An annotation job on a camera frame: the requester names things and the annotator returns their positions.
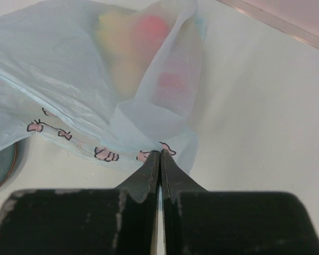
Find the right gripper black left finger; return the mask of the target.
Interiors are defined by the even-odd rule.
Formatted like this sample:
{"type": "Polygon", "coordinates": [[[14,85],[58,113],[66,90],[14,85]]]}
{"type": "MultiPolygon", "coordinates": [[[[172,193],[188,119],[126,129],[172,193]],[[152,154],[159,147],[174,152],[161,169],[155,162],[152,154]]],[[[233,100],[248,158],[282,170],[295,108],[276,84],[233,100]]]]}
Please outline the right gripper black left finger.
{"type": "Polygon", "coordinates": [[[157,194],[159,169],[160,152],[151,151],[141,167],[115,189],[126,190],[135,202],[143,203],[150,195],[157,194]]]}

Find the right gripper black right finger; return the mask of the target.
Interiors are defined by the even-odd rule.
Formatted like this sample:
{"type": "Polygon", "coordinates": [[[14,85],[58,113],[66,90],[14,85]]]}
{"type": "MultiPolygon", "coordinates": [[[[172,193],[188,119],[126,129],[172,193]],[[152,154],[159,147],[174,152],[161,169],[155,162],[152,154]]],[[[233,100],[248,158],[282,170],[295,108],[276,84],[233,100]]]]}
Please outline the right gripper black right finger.
{"type": "Polygon", "coordinates": [[[163,199],[176,199],[179,192],[207,192],[176,164],[168,150],[161,151],[160,161],[163,199]]]}

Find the light blue plastic bag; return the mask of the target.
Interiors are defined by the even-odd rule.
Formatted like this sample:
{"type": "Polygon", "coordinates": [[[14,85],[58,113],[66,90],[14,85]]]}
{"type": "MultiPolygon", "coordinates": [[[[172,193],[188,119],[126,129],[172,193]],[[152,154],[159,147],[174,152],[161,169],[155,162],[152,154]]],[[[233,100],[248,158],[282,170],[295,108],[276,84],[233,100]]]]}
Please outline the light blue plastic bag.
{"type": "Polygon", "coordinates": [[[187,124],[196,99],[205,24],[196,1],[158,1],[134,11],[93,1],[42,1],[0,16],[0,151],[34,134],[104,166],[136,169],[153,150],[168,150],[189,172],[198,138],[187,124]],[[99,16],[133,17],[131,43],[148,65],[136,95],[114,89],[95,39],[99,16]],[[161,45],[135,44],[143,15],[169,25],[161,45]],[[177,73],[189,94],[155,95],[163,72],[177,73]]]}

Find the orange fake persimmon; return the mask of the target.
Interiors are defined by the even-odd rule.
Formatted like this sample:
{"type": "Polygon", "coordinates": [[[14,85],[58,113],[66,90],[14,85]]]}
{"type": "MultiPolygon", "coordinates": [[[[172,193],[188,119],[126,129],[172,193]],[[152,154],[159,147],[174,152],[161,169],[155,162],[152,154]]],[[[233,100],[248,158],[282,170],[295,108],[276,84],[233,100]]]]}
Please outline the orange fake persimmon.
{"type": "Polygon", "coordinates": [[[157,79],[155,95],[164,99],[178,99],[189,94],[189,89],[177,73],[163,72],[157,79]]]}

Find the yellow fake lemon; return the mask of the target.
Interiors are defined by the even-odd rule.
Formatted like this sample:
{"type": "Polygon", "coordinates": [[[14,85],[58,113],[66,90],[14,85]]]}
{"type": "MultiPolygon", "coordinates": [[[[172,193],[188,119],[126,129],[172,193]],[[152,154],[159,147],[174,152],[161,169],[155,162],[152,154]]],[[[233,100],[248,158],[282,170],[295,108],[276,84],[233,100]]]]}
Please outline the yellow fake lemon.
{"type": "Polygon", "coordinates": [[[131,43],[133,17],[119,11],[108,11],[99,16],[95,39],[108,59],[110,79],[114,89],[124,99],[136,95],[148,65],[131,43]]]}

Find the red fake apple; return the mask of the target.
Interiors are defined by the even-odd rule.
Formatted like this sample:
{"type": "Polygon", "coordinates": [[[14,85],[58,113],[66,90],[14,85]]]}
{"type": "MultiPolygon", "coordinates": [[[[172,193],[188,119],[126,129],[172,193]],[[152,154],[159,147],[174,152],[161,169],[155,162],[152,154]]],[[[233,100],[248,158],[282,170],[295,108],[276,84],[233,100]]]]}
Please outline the red fake apple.
{"type": "Polygon", "coordinates": [[[132,40],[137,45],[141,43],[161,45],[169,32],[169,25],[163,18],[147,14],[135,21],[132,28],[132,40]]]}

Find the dark blue ceramic plate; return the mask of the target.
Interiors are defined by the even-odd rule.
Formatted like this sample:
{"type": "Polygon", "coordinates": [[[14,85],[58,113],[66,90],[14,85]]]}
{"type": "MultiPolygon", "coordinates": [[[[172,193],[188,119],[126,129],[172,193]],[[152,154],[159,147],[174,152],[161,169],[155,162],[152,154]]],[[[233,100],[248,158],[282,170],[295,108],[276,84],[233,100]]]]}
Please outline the dark blue ceramic plate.
{"type": "Polygon", "coordinates": [[[0,187],[8,180],[14,170],[17,157],[17,142],[0,151],[0,187]]]}

